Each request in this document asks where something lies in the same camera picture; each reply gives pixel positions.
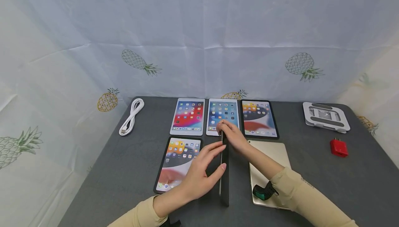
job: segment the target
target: tablet screen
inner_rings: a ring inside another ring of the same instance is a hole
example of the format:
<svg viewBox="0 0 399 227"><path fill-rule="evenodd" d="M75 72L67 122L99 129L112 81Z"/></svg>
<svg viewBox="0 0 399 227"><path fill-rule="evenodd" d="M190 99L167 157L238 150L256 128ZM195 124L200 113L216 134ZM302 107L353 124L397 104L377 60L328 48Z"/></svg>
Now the tablet screen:
<svg viewBox="0 0 399 227"><path fill-rule="evenodd" d="M242 101L244 131L246 135L278 137L268 101Z"/></svg>
<svg viewBox="0 0 399 227"><path fill-rule="evenodd" d="M172 130L201 131L204 102L178 101Z"/></svg>
<svg viewBox="0 0 399 227"><path fill-rule="evenodd" d="M200 140L170 138L157 182L157 191L169 191L186 177L192 160L200 152Z"/></svg>
<svg viewBox="0 0 399 227"><path fill-rule="evenodd" d="M238 128L238 112L236 102L227 101L210 101L209 103L209 118L208 118L208 131L216 132L216 125L220 120L228 120L236 125Z"/></svg>

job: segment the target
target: white cable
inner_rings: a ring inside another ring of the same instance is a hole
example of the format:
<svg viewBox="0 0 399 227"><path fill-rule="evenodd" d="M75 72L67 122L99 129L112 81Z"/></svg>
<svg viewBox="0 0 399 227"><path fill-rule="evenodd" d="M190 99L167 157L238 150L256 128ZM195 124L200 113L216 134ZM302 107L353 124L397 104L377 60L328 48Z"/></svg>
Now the white cable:
<svg viewBox="0 0 399 227"><path fill-rule="evenodd" d="M119 129L119 135L125 136L128 135L128 133L132 132L134 126L134 117L140 112L143 107L144 101L141 98L137 98L132 102L130 115L123 123L122 127Z"/></svg>

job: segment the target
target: hand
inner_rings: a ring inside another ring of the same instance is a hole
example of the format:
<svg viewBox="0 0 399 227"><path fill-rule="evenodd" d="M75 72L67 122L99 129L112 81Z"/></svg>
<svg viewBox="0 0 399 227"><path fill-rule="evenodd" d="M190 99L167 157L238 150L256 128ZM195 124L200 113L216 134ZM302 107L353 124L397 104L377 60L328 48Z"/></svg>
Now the hand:
<svg viewBox="0 0 399 227"><path fill-rule="evenodd" d="M182 190L190 201L196 200L210 191L222 177L226 170L226 163L221 164L209 177L206 175L205 170L213 158L225 148L226 146L222 145L222 141L202 148L197 158L192 161L186 177L176 189Z"/></svg>
<svg viewBox="0 0 399 227"><path fill-rule="evenodd" d="M234 149L240 153L250 146L244 135L242 135L241 131L233 123L227 120L221 120L216 126L216 129L219 135L221 134L220 132L223 131Z"/></svg>

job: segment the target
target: pineapple illustration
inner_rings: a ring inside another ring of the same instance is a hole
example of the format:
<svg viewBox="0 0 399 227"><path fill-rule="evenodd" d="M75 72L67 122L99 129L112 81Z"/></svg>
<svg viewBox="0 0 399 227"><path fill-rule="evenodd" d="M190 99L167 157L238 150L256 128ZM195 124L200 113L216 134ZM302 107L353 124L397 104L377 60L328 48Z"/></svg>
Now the pineapple illustration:
<svg viewBox="0 0 399 227"><path fill-rule="evenodd" d="M114 90L113 88L109 88L108 93L105 93L100 97L97 103L97 109L101 112L113 110L116 105L118 105L118 97L116 97L118 94L118 89Z"/></svg>
<svg viewBox="0 0 399 227"><path fill-rule="evenodd" d="M39 149L39 144L43 143L39 140L41 132L37 132L37 127L34 130L30 128L27 132L23 132L17 138L0 137L0 169L8 166L16 161L22 152L36 154L34 149Z"/></svg>
<svg viewBox="0 0 399 227"><path fill-rule="evenodd" d="M364 116L358 116L359 120L363 123L363 125L367 128L367 130L371 133L372 136L375 136L375 131L378 129L378 124L373 124Z"/></svg>
<svg viewBox="0 0 399 227"><path fill-rule="evenodd" d="M312 57L305 52L295 54L285 63L286 69L294 75L301 74L300 81L304 80L304 82L311 82L313 79L319 78L320 75L324 75L321 73L322 70L314 69L313 65Z"/></svg>
<svg viewBox="0 0 399 227"><path fill-rule="evenodd" d="M122 59L126 62L126 64L132 66L133 68L137 68L140 70L145 70L147 75L157 76L160 73L160 68L157 68L158 65L147 64L142 57L131 51L130 49L124 49L122 52Z"/></svg>
<svg viewBox="0 0 399 227"><path fill-rule="evenodd" d="M243 97L247 97L248 93L246 93L244 90L239 90L238 92L231 92L227 93L224 96L222 96L222 99L236 99L236 100L241 100Z"/></svg>

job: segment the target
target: white tablet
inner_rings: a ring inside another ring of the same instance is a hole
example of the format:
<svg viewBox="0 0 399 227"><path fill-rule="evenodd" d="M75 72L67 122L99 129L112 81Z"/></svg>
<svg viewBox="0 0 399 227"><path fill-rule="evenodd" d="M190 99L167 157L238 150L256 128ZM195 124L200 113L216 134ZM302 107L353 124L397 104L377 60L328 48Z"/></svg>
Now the white tablet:
<svg viewBox="0 0 399 227"><path fill-rule="evenodd" d="M204 128L204 104L205 99L179 98L170 134L201 136Z"/></svg>
<svg viewBox="0 0 399 227"><path fill-rule="evenodd" d="M235 99L209 99L206 135L219 136L216 125L220 120L228 120L240 128L238 103Z"/></svg>

